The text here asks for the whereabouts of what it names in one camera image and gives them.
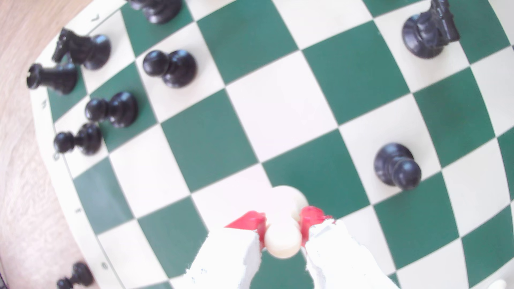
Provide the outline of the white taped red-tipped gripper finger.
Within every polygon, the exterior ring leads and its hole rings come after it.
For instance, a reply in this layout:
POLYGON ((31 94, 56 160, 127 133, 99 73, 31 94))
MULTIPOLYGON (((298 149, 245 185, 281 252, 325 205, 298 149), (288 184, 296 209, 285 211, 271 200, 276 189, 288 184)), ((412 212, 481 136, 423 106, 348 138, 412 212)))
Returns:
POLYGON ((314 288, 398 288, 343 221, 306 206, 301 209, 299 225, 314 288))
POLYGON ((266 215, 248 211, 214 230, 183 276, 186 288, 250 288, 262 261, 266 215))

